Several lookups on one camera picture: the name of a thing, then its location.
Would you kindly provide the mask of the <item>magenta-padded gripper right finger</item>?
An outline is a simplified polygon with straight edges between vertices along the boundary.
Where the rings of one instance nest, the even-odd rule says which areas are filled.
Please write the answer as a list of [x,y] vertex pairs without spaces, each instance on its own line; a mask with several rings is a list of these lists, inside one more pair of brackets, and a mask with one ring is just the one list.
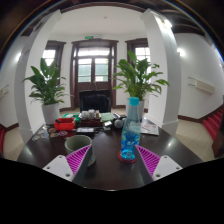
[[168,155],[159,156],[139,145],[135,146],[135,156],[145,185],[182,169]]

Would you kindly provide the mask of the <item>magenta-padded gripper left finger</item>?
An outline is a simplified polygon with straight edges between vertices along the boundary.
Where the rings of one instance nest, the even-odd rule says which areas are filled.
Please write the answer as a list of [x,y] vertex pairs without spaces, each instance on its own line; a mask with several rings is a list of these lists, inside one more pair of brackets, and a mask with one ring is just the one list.
[[91,156],[92,145],[87,145],[67,156],[58,155],[44,167],[44,170],[80,185]]

